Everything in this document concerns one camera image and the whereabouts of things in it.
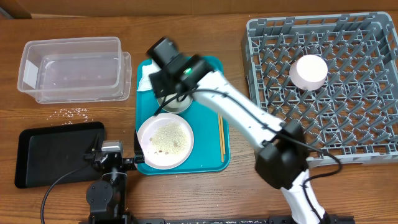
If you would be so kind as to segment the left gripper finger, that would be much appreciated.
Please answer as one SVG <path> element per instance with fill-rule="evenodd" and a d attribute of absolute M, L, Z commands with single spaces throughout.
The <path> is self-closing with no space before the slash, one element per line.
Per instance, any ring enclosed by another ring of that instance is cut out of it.
<path fill-rule="evenodd" d="M 134 130 L 134 162 L 136 164 L 145 163 L 144 153 L 138 140 L 137 130 Z"/>
<path fill-rule="evenodd" d="M 100 143 L 100 134 L 97 134 L 91 143 L 90 146 L 90 152 L 96 151 L 99 149 L 99 143 Z"/>

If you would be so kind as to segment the grey bowl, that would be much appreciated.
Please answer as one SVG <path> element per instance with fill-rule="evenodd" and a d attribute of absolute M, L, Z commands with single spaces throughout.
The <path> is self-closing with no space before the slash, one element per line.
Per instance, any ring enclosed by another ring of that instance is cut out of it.
<path fill-rule="evenodd" d="M 169 100 L 170 98 L 174 97 L 176 93 L 172 95 L 167 95 L 157 99 L 159 106 Z M 184 112 L 192 103 L 193 99 L 190 96 L 184 98 L 184 96 L 179 96 L 178 98 L 174 99 L 170 103 L 166 104 L 162 109 L 168 113 L 179 114 Z"/>

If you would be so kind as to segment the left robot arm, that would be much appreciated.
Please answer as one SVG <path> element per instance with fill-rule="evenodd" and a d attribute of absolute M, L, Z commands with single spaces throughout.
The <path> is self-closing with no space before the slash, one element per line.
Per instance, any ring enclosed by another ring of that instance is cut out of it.
<path fill-rule="evenodd" d="M 134 134 L 134 157 L 123 157 L 121 141 L 101 141 L 96 136 L 83 158 L 94 170 L 101 173 L 100 180 L 86 191 L 90 206 L 89 223 L 137 223 L 126 210 L 127 172 L 136 170 L 144 162 L 144 154 Z"/>

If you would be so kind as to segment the wooden chopstick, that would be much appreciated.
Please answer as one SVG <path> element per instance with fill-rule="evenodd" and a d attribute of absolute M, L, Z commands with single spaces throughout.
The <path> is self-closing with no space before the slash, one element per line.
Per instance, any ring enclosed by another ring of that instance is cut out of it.
<path fill-rule="evenodd" d="M 224 162 L 224 128 L 223 128 L 223 118 L 220 114 L 218 114 L 218 127 L 219 127 L 221 161 Z"/>
<path fill-rule="evenodd" d="M 225 141 L 224 141 L 223 118 L 220 114 L 218 114 L 218 121 L 219 121 L 219 128 L 220 128 L 221 160 L 224 161 L 224 155 L 226 154 L 226 150 L 225 150 Z"/>

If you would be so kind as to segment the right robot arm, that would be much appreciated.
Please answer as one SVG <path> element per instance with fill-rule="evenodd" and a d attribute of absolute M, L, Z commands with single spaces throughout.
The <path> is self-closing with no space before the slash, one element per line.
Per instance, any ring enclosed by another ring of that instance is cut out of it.
<path fill-rule="evenodd" d="M 258 108 L 222 72 L 203 57 L 190 58 L 168 38 L 158 40 L 147 55 L 160 70 L 149 76 L 154 94 L 169 97 L 161 105 L 190 96 L 220 114 L 255 150 L 255 170 L 271 187 L 282 191 L 295 223 L 329 223 L 309 179 L 310 146 L 297 121 L 283 122 Z"/>

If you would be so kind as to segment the small pink bowl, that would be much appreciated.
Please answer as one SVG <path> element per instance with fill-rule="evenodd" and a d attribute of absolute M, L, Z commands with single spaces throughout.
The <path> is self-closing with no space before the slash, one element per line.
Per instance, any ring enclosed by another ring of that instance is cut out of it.
<path fill-rule="evenodd" d="M 289 77 L 301 90 L 317 90 L 326 80 L 328 67 L 317 55 L 304 55 L 290 66 Z"/>

